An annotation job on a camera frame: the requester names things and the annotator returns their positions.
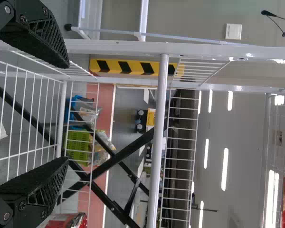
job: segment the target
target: wall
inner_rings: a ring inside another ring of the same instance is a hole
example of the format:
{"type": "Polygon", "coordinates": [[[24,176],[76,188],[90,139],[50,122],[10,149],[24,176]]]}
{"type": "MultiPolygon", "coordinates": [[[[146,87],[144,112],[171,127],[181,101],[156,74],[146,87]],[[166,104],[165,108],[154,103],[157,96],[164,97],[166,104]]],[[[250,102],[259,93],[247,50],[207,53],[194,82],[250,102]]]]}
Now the wall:
{"type": "MultiPolygon", "coordinates": [[[[104,0],[102,28],[137,31],[140,0],[104,0]]],[[[224,39],[226,23],[243,24],[242,43],[285,46],[285,38],[262,10],[285,17],[285,0],[157,0],[149,2],[147,32],[206,39],[224,39]]],[[[285,21],[278,21],[285,28],[285,21]]],[[[101,34],[102,39],[136,40],[101,34]]]]}
{"type": "MultiPolygon", "coordinates": [[[[195,163],[196,203],[204,201],[203,227],[233,228],[230,217],[241,228],[258,227],[261,153],[265,95],[233,94],[233,108],[227,111],[227,92],[214,92],[212,112],[208,113],[209,92],[202,93],[195,163]],[[203,168],[205,140],[209,138],[208,167],[203,168]],[[226,191],[221,189],[224,148],[229,148],[226,191]]],[[[199,223],[198,210],[192,210],[192,227],[199,223]]]]}

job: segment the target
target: white metal pole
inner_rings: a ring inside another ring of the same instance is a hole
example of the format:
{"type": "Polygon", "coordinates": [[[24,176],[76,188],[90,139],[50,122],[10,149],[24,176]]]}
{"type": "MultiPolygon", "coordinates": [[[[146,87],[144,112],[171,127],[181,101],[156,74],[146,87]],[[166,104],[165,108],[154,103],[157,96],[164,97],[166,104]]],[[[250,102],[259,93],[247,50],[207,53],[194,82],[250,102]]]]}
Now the white metal pole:
{"type": "MultiPolygon", "coordinates": [[[[148,9],[149,9],[149,0],[142,0],[141,4],[141,15],[139,21],[139,32],[146,33],[147,32],[147,23],[148,23],[148,9]]],[[[138,37],[139,41],[146,41],[146,36],[138,37]]]]}
{"type": "Polygon", "coordinates": [[[148,220],[147,228],[156,228],[157,207],[158,207],[158,194],[161,174],[162,162],[162,141],[163,141],[163,128],[165,120],[165,107],[166,107],[166,94],[167,94],[167,77],[169,55],[160,55],[160,70],[158,76],[158,96],[156,102],[156,117],[154,126],[154,144],[152,155],[151,167],[151,186],[149,194],[148,205],[148,220]]]}
{"type": "Polygon", "coordinates": [[[64,115],[65,115],[66,95],[67,95],[67,87],[66,86],[67,86],[67,81],[64,81],[62,83],[62,91],[61,91],[61,98],[60,98],[57,149],[56,149],[56,157],[57,158],[61,157],[63,120],[64,120],[64,115]]]}

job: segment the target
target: gray floor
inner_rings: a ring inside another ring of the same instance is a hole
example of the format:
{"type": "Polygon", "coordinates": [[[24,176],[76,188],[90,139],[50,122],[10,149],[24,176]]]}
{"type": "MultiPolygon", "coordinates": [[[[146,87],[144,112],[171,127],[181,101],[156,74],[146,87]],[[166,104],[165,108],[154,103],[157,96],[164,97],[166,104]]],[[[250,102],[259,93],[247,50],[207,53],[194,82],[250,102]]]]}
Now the gray floor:
{"type": "MultiPolygon", "coordinates": [[[[135,115],[138,109],[148,109],[148,107],[152,108],[152,105],[144,102],[142,89],[116,89],[112,142],[117,151],[141,136],[134,132],[135,115]]],[[[124,163],[135,174],[137,174],[142,159],[139,158],[138,153],[136,151],[124,160],[124,163]]],[[[119,165],[110,170],[108,196],[119,203],[122,208],[126,205],[133,186],[134,184],[128,178],[127,173],[119,165]]],[[[123,228],[124,225],[107,209],[105,227],[123,228]]]]}

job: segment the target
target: white wire rack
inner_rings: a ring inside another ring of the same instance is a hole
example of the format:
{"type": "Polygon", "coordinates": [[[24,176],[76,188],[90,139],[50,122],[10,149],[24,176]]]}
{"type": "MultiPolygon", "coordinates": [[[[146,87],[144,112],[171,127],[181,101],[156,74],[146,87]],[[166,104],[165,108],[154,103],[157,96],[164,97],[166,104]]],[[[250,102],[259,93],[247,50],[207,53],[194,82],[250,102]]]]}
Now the white wire rack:
{"type": "Polygon", "coordinates": [[[267,106],[263,227],[279,228],[285,223],[285,101],[283,105],[276,105],[275,95],[271,95],[267,98],[267,106]]]}
{"type": "Polygon", "coordinates": [[[97,79],[97,77],[95,77],[92,73],[90,73],[89,71],[83,69],[81,66],[79,66],[78,64],[74,63],[73,61],[70,61],[70,68],[68,69],[61,69],[58,68],[56,66],[53,66],[39,58],[36,58],[35,56],[32,56],[30,54],[27,54],[23,51],[13,51],[11,50],[12,53],[15,53],[23,58],[29,59],[35,63],[38,63],[48,69],[53,70],[55,73],[57,74],[61,74],[67,77],[71,77],[72,76],[92,76],[94,77],[94,79],[97,79]]]}
{"type": "MultiPolygon", "coordinates": [[[[70,156],[72,153],[77,153],[79,156],[70,159],[71,161],[77,162],[79,164],[83,164],[82,167],[86,174],[90,175],[89,181],[82,181],[75,174],[75,172],[69,168],[66,175],[66,180],[63,185],[64,191],[70,191],[69,187],[72,186],[77,181],[89,183],[91,186],[92,182],[92,171],[93,171],[93,161],[94,161],[94,153],[95,153],[95,138],[90,136],[94,135],[93,132],[96,132],[97,126],[97,118],[93,121],[83,121],[77,120],[73,114],[77,113],[80,115],[89,115],[80,109],[80,111],[76,111],[76,106],[92,107],[94,110],[94,114],[98,112],[98,98],[99,98],[99,83],[80,83],[80,82],[71,82],[70,83],[70,93],[67,97],[75,97],[76,95],[85,96],[86,98],[92,99],[93,101],[81,101],[81,100],[73,100],[68,104],[68,116],[65,118],[66,124],[66,135],[64,137],[64,156],[70,156]],[[89,87],[89,91],[81,91],[79,92],[79,88],[89,87]],[[82,125],[87,124],[93,130],[93,132],[89,132],[82,128],[82,125]]],[[[64,199],[61,194],[61,206],[60,213],[68,213],[69,211],[73,212],[85,212],[88,216],[88,221],[90,218],[90,213],[92,213],[92,205],[91,205],[91,190],[89,187],[87,189],[81,190],[71,190],[75,194],[68,198],[64,199]]]]}
{"type": "Polygon", "coordinates": [[[63,87],[0,61],[0,185],[55,157],[63,87]]]}
{"type": "Polygon", "coordinates": [[[201,60],[181,58],[173,75],[172,82],[206,83],[231,61],[201,60]]]}
{"type": "Polygon", "coordinates": [[[201,91],[180,91],[171,96],[170,89],[163,156],[161,228],[190,226],[201,91]]]}

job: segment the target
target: red floor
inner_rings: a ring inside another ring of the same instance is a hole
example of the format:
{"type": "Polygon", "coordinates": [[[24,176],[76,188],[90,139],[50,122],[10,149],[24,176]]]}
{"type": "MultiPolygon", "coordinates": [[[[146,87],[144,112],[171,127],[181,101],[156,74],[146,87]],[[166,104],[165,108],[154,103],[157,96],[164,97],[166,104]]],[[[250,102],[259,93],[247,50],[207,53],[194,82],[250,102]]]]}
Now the red floor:
{"type": "MultiPolygon", "coordinates": [[[[97,92],[96,85],[87,85],[87,92],[97,92]]],[[[113,107],[114,85],[113,84],[100,84],[98,107],[101,107],[101,113],[96,122],[96,128],[98,130],[105,130],[107,136],[110,135],[111,119],[112,119],[112,107],[113,107]]],[[[87,93],[87,98],[94,98],[96,101],[96,94],[87,93]]],[[[90,171],[91,168],[84,168],[86,171],[90,171]]],[[[105,192],[106,174],[95,180],[96,184],[105,192]]],[[[90,191],[86,186],[81,191],[90,191]]],[[[88,203],[84,201],[89,200],[89,194],[80,192],[78,197],[78,211],[84,211],[88,213],[88,203]]],[[[90,201],[90,215],[88,228],[102,228],[103,227],[103,213],[104,204],[102,201],[91,192],[90,201]]]]}

